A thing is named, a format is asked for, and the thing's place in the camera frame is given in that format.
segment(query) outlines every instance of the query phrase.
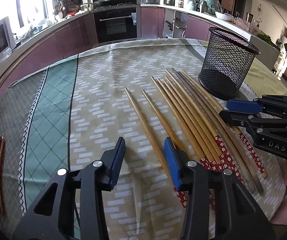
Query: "oven door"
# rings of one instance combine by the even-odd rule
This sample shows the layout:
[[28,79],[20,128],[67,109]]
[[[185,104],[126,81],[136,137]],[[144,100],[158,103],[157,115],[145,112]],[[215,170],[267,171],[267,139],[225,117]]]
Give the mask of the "oven door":
[[98,43],[137,38],[136,8],[94,13]]

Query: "wire mesh basket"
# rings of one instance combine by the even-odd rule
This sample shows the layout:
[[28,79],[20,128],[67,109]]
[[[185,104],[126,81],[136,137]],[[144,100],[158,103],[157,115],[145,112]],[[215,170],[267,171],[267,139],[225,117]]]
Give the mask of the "wire mesh basket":
[[199,74],[200,84],[222,100],[235,98],[259,50],[229,31],[210,27],[205,60]]

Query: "tablecloth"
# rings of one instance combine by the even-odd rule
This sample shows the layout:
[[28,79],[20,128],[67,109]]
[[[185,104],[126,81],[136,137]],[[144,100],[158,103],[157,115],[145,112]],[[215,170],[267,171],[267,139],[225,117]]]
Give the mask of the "tablecloth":
[[[3,167],[5,215],[1,229],[11,237],[31,201],[61,167],[84,168],[126,142],[118,183],[104,192],[104,210],[111,239],[178,239],[185,211],[167,180],[138,121],[124,87],[139,103],[163,145],[167,134],[141,90],[154,100],[179,138],[189,145],[150,76],[162,78],[165,68],[198,77],[207,47],[189,39],[140,40],[106,45],[60,61],[12,84],[0,99],[0,136],[6,139]],[[239,99],[262,94],[287,95],[286,88],[257,59],[240,88]],[[189,156],[196,160],[189,148]],[[262,195],[254,199],[268,219],[286,191],[276,157],[256,150],[266,168]],[[76,194],[79,207],[79,192]],[[78,237],[78,224],[75,222]],[[210,236],[214,215],[210,213]]]

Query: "beige tablecloth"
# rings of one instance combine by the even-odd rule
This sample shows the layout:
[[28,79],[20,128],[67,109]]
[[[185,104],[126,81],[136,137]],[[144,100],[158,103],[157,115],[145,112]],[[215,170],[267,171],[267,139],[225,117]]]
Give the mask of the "beige tablecloth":
[[[119,136],[123,136],[126,143],[118,184],[112,192],[103,192],[111,239],[179,239],[185,212],[124,87],[128,87],[138,101],[161,147],[167,134],[142,89],[151,96],[179,138],[189,145],[150,77],[163,78],[164,69],[173,67],[197,78],[206,49],[197,40],[162,39],[117,43],[79,55],[70,122],[71,170],[82,169],[100,159],[105,150],[115,146]],[[240,91],[249,100],[262,94],[287,94],[286,88],[257,59]],[[267,177],[264,179],[257,172],[264,193],[254,198],[270,219],[282,201],[286,187],[276,157],[261,150],[257,150],[257,154],[266,168]],[[196,160],[191,150],[189,155]],[[212,212],[209,230],[213,237]]]

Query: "metal screw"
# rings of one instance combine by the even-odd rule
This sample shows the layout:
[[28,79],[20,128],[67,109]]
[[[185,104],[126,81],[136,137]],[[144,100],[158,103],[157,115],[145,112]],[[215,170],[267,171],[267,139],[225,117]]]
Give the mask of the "metal screw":
[[66,170],[66,169],[59,169],[59,170],[57,171],[57,174],[58,174],[59,176],[65,175],[66,173],[67,173],[67,170]]
[[188,161],[188,162],[187,162],[187,165],[188,165],[189,167],[196,167],[196,166],[197,166],[197,163],[196,163],[195,161]]
[[102,161],[94,161],[92,163],[92,166],[94,166],[94,167],[100,167],[101,165],[102,165]]
[[224,169],[224,175],[231,175],[233,172],[230,169]]

